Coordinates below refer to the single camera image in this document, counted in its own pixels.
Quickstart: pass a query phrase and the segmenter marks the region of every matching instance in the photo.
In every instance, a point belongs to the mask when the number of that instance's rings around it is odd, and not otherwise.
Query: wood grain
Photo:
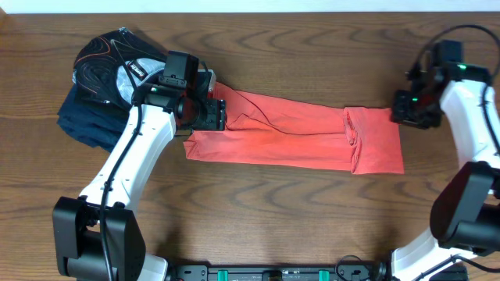
[[[14,15],[0,29],[0,272],[57,273],[52,208],[76,197],[108,153],[55,124],[73,60],[118,27],[207,61],[234,89],[344,107],[386,107],[420,46],[457,23],[500,33],[498,13]],[[492,67],[495,46],[459,31],[467,62]],[[148,251],[213,264],[326,264],[373,259],[428,225],[430,207],[457,171],[447,122],[401,127],[404,176],[188,161],[182,140],[160,156],[138,221]],[[498,255],[479,261],[500,267]],[[471,269],[473,280],[497,276]]]

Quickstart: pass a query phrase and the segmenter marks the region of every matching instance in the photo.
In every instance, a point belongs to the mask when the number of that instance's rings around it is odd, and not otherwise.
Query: red towel
[[[404,173],[398,125],[390,121],[390,109],[329,108],[222,84],[213,97],[226,100],[226,130],[195,131],[184,142],[188,159]]]

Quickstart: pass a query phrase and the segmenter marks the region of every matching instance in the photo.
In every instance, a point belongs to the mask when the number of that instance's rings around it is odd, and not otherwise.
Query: wooden table surface
[[[73,60],[118,27],[197,55],[234,89],[334,107],[388,107],[423,43],[458,23],[500,33],[499,13],[18,15],[0,23],[0,279],[57,273],[52,209],[77,197],[108,153],[55,124]],[[459,31],[466,61],[492,67],[494,44]],[[457,172],[448,122],[400,129],[405,175],[188,161],[160,155],[139,205],[148,252],[213,264],[326,264],[374,259],[428,226]],[[500,266],[499,255],[478,261]],[[471,269],[474,280],[498,279]]]

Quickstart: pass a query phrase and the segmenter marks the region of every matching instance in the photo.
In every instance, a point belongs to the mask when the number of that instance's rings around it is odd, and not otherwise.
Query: cloth fold
[[[184,142],[188,159],[404,173],[398,125],[388,108],[330,108],[219,83],[213,97],[226,100],[226,130],[195,131]]]

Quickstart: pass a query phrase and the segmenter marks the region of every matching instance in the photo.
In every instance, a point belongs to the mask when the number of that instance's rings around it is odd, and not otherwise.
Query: black fabric
[[[131,105],[116,87],[121,61],[112,40],[125,61],[146,58],[165,62],[166,56],[126,28],[97,36],[80,51],[74,63],[74,79],[81,98],[97,103],[110,101],[128,112]]]
[[[57,124],[72,138],[90,147],[101,147],[111,152],[127,125],[128,112],[112,103],[89,106],[82,101],[77,86],[70,93],[58,112]]]

